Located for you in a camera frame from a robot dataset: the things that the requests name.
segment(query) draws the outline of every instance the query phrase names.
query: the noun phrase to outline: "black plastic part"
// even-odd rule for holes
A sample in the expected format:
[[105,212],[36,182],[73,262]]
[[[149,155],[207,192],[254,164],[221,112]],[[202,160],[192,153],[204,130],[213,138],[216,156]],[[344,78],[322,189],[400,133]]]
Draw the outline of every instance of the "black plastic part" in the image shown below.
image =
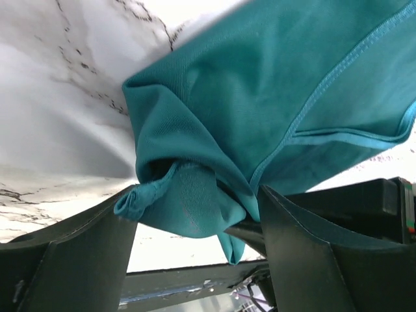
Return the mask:
[[416,245],[339,227],[267,187],[259,209],[279,312],[415,311]]
[[263,257],[267,257],[265,239],[260,223],[247,218],[225,230],[227,234],[238,237]]
[[377,179],[287,197],[291,202],[323,218],[350,215],[396,216],[398,186],[395,181]]
[[137,224],[113,207],[128,190],[0,244],[0,311],[117,311]]
[[401,221],[401,239],[404,244],[415,242],[414,232],[410,232],[410,227],[415,229],[415,198],[411,184],[402,178],[394,180],[399,187],[400,203],[398,203]]
[[119,310],[146,312],[230,293],[259,270],[268,271],[266,260],[130,273],[124,281]]

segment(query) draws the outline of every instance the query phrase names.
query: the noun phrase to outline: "black bracket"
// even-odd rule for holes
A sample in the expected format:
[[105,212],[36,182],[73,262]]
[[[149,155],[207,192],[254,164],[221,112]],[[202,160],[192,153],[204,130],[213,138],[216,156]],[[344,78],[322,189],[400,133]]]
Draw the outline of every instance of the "black bracket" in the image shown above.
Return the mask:
[[0,312],[115,312],[137,224],[118,198],[0,244]]
[[[381,186],[393,183],[389,184],[393,193],[378,189],[378,197],[388,200],[368,203],[366,194],[357,192],[365,185],[356,185],[355,205],[351,198],[334,196],[332,203],[340,202],[339,207],[327,195],[318,205],[304,201],[302,208],[262,188],[261,227],[280,312],[415,311],[416,244],[406,220],[406,209],[412,209],[414,216],[413,194],[403,180],[379,182]],[[301,201],[299,196],[292,200]],[[350,205],[343,205],[348,200]],[[372,236],[361,234],[360,229]]]

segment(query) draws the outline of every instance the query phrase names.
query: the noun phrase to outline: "cable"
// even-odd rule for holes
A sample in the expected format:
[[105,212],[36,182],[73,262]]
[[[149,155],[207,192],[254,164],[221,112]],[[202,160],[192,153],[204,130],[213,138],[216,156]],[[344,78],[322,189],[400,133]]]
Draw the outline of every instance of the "cable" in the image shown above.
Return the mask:
[[263,307],[260,305],[257,299],[254,298],[252,284],[248,284],[247,289],[248,289],[248,293],[250,294],[250,299],[252,300],[253,304],[260,310],[260,312],[266,312],[266,310],[263,309]]

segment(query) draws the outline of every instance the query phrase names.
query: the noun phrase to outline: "marble surface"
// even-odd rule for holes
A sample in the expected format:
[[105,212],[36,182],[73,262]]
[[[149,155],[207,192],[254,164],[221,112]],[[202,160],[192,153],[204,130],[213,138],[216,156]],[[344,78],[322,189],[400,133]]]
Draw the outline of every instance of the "marble surface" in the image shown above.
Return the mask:
[[[135,144],[121,83],[241,3],[2,1],[0,242],[136,183]],[[403,146],[318,187],[380,176],[416,181],[410,167],[415,150],[413,135]],[[257,257],[252,250],[244,255]],[[184,239],[139,226],[129,271],[225,261],[215,237]]]

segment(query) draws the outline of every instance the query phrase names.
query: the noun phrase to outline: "teal shirt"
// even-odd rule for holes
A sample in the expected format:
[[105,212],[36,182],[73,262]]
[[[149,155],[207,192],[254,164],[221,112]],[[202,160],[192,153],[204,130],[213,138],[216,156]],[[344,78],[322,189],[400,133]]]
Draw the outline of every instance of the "teal shirt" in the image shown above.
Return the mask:
[[403,143],[416,115],[416,1],[255,0],[128,79],[140,181],[114,212],[218,235]]

